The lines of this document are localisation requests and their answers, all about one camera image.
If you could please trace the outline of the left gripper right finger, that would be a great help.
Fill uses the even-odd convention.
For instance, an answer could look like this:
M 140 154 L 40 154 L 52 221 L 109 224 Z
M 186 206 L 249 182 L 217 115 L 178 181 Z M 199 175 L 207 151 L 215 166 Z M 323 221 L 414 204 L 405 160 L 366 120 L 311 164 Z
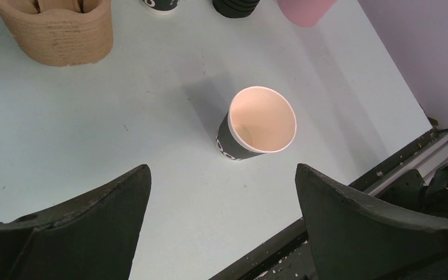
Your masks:
M 411 211 L 300 163 L 297 196 L 319 279 L 448 279 L 448 219 Z

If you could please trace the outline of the black paper coffee cup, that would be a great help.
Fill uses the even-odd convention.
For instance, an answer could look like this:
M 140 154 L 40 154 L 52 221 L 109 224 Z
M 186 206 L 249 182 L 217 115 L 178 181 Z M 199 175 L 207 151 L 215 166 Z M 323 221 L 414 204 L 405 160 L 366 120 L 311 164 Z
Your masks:
M 286 149 L 297 132 L 295 112 L 276 90 L 250 86 L 233 97 L 215 137 L 219 153 L 240 161 Z

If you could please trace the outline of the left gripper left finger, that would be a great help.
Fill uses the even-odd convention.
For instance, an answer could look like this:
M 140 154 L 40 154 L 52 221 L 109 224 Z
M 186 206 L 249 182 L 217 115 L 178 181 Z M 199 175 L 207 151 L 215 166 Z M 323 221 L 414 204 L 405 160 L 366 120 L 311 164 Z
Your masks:
M 60 204 L 0 222 L 0 279 L 128 279 L 151 183 L 143 164 Z

